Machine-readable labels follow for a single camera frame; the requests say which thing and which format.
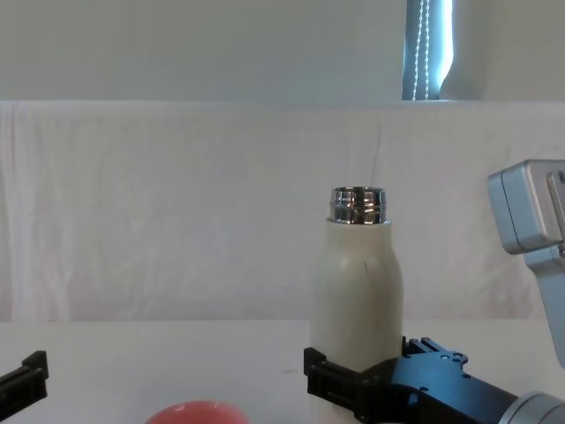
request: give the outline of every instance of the white sheet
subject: white sheet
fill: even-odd
[[[0,103],[0,319],[307,317],[329,191],[368,184],[388,189],[407,316],[541,316],[486,177],[565,157],[564,118],[564,103]]]

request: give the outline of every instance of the black clamp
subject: black clamp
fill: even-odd
[[[49,378],[47,353],[38,351],[22,361],[21,367],[0,377],[0,421],[10,418],[47,396]]]
[[[467,357],[433,340],[406,341],[402,356],[361,373],[329,362],[312,347],[304,350],[308,393],[353,411],[367,423],[493,424],[517,399],[467,375]]]

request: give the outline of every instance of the table surface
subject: table surface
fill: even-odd
[[[219,399],[252,423],[304,424],[303,321],[0,324],[0,374],[35,350],[49,358],[49,396],[11,424],[143,424],[163,407]],[[544,321],[407,321],[469,356],[471,375],[522,395],[565,398],[565,371]]]

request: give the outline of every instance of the bottle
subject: bottle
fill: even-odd
[[[310,346],[364,371],[401,355],[403,280],[380,188],[332,191],[314,283]],[[310,396],[310,424],[358,424],[351,411]]]

